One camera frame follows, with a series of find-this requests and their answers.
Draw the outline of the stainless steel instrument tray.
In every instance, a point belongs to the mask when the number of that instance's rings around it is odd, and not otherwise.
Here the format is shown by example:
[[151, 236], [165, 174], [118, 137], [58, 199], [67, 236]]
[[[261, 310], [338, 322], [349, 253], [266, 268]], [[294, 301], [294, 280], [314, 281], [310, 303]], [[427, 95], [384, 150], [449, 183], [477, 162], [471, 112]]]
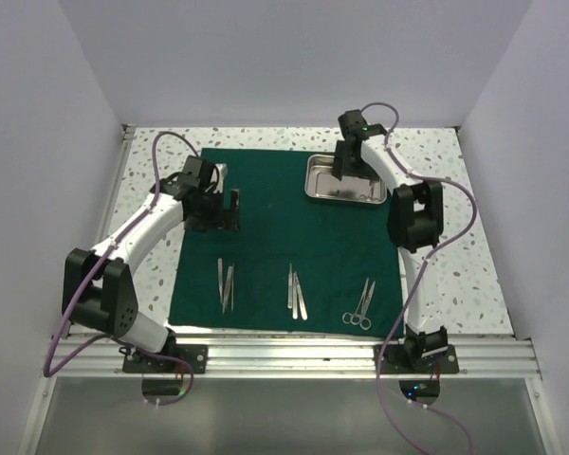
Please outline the stainless steel instrument tray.
[[[387, 190], [382, 180], [371, 180], [369, 177], [344, 176], [337, 179], [332, 174], [334, 157], [331, 155], [311, 155], [307, 159], [304, 182], [305, 194], [314, 199], [336, 202], [360, 203], [365, 205], [381, 205], [387, 200]], [[379, 201], [370, 203], [360, 201], [358, 197], [367, 191], [370, 181], [377, 182]]]

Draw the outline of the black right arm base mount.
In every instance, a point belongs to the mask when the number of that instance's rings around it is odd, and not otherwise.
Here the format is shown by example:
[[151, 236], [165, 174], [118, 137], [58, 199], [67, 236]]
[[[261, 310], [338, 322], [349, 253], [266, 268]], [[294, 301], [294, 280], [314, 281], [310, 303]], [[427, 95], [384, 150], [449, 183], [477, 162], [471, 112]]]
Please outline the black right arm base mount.
[[374, 346], [376, 369], [383, 374], [455, 374], [460, 372], [455, 347], [444, 332], [409, 335], [403, 341], [389, 344], [380, 354]]

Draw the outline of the steel ring-handled hemostat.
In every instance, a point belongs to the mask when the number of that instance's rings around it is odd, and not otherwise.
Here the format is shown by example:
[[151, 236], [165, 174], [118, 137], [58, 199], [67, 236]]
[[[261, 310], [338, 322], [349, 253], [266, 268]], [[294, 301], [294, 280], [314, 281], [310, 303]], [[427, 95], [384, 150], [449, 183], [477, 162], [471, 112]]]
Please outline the steel ring-handled hemostat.
[[341, 320], [344, 324], [357, 326], [363, 331], [367, 331], [371, 328], [371, 321], [366, 317], [368, 291], [369, 279], [366, 279], [355, 310], [342, 314]]

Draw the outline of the thin pointed steel forceps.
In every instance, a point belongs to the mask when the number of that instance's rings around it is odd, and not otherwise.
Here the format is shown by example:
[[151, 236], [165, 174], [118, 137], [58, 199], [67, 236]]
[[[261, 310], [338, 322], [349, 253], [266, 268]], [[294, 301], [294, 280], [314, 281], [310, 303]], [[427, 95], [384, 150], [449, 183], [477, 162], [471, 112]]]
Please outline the thin pointed steel forceps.
[[234, 265], [230, 265], [227, 270], [224, 293], [222, 299], [222, 312], [233, 310], [234, 306]]

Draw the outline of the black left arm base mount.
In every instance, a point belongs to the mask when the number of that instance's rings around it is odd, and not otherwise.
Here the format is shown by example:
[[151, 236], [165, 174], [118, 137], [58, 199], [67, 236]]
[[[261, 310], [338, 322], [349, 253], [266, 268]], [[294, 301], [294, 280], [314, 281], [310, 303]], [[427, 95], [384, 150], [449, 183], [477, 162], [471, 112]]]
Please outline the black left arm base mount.
[[166, 343], [158, 353], [150, 353], [132, 344], [119, 342], [119, 353], [124, 356], [124, 373], [194, 373], [203, 374], [209, 359], [206, 344], [180, 344], [175, 335], [167, 336]]

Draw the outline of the dark green surgical cloth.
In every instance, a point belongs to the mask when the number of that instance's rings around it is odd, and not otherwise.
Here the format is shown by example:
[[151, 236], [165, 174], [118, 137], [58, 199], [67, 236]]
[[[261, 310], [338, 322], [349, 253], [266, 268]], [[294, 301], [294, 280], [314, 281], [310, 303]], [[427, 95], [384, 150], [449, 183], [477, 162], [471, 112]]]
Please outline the dark green surgical cloth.
[[[369, 337], [395, 329], [403, 298], [388, 203], [321, 201], [304, 192], [306, 152], [204, 149], [228, 167], [225, 184], [240, 192], [240, 230], [186, 230], [169, 314], [173, 326], [300, 331], [358, 336], [344, 324], [365, 280], [376, 282]], [[217, 259], [224, 281], [234, 265], [233, 310], [222, 312]], [[308, 319], [287, 308], [289, 264], [299, 277]]]

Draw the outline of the steel tweezers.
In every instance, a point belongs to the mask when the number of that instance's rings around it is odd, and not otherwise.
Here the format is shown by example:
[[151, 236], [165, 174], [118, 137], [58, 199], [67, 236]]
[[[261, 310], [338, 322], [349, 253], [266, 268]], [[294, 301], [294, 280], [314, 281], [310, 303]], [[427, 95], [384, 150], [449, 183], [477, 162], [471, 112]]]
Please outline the steel tweezers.
[[292, 285], [291, 285], [291, 294], [292, 294], [292, 318], [298, 319], [300, 314], [300, 306], [299, 306], [299, 297], [298, 297], [298, 290], [297, 290], [297, 274], [295, 271], [292, 272]]
[[287, 275], [287, 308], [293, 308], [293, 269], [292, 264], [289, 264]]
[[301, 317], [302, 317], [302, 320], [307, 320], [308, 319], [307, 308], [305, 305], [303, 290], [301, 287], [299, 277], [295, 278], [295, 282], [296, 282], [296, 290], [297, 290], [297, 297], [298, 297], [298, 306], [299, 306], [299, 309], [301, 312]]

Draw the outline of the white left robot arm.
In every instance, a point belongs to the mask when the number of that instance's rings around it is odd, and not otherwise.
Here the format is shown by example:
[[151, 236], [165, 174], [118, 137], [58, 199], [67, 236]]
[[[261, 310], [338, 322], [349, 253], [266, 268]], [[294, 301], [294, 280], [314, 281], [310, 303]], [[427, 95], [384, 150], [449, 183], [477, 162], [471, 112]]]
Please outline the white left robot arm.
[[178, 350], [167, 327], [138, 309], [134, 275], [158, 241], [172, 229], [238, 231], [238, 190], [225, 200], [228, 167], [189, 156], [183, 169], [161, 178], [123, 226], [89, 250], [76, 248], [65, 260], [63, 314], [145, 351], [157, 372], [171, 370]]

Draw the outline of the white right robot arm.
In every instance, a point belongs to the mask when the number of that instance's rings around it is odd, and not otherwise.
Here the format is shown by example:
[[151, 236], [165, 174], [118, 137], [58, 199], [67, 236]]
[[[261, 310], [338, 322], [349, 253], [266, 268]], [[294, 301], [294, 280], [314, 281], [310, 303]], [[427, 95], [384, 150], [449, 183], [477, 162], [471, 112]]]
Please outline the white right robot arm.
[[431, 250], [444, 230], [443, 188], [413, 172], [399, 153], [384, 143], [391, 129], [371, 124], [359, 109], [338, 118], [342, 139], [336, 144], [333, 175], [381, 181], [391, 196], [387, 231], [404, 264], [408, 297], [404, 304], [403, 359], [424, 372], [448, 349], [448, 334], [437, 303], [437, 279], [428, 270]]

